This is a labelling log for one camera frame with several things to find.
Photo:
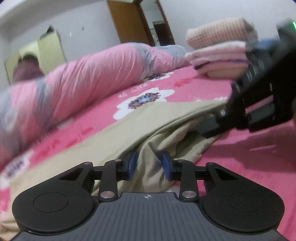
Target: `bed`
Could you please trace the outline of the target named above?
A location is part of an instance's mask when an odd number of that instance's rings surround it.
[[[188,66],[148,78],[140,85],[120,91],[85,109],[46,133],[5,167],[0,174],[0,214],[4,215],[8,208],[9,180],[14,176],[82,142],[147,102],[226,100],[231,93],[230,83],[227,80],[205,79]],[[253,134],[231,130],[222,134],[196,165],[216,162],[279,194],[285,204],[285,214],[278,231],[287,239],[295,240],[295,143],[296,131],[291,122]],[[178,193],[178,185],[174,183],[167,191]],[[204,193],[203,183],[198,182],[198,186],[201,194]]]

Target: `black circular cover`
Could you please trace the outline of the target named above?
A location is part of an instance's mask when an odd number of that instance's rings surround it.
[[[284,215],[284,203],[276,193],[244,180],[220,182],[202,206],[218,226],[248,234],[277,228]]]
[[[12,212],[22,230],[54,234],[71,230],[91,214],[91,195],[73,181],[54,180],[16,197]]]

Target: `metal screw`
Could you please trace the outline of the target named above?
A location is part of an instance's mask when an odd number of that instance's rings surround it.
[[[196,197],[196,192],[194,191],[185,191],[182,193],[182,196],[185,197],[185,198],[194,198]]]
[[[220,110],[220,114],[221,114],[222,116],[225,116],[225,115],[226,115],[225,110],[224,110],[224,109],[221,109],[221,110]]]
[[[111,191],[105,191],[105,192],[102,192],[100,196],[101,198],[109,199],[109,198],[113,198],[115,196],[115,193]]]

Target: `person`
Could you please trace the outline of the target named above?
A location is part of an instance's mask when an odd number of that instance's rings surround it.
[[[17,66],[13,70],[12,82],[20,82],[43,77],[44,73],[40,69],[38,58],[31,53],[20,58]]]

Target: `pink and gray blanket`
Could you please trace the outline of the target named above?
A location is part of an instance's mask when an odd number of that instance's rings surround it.
[[[19,82],[0,95],[0,169],[44,132],[149,76],[187,66],[178,45],[127,43]]]

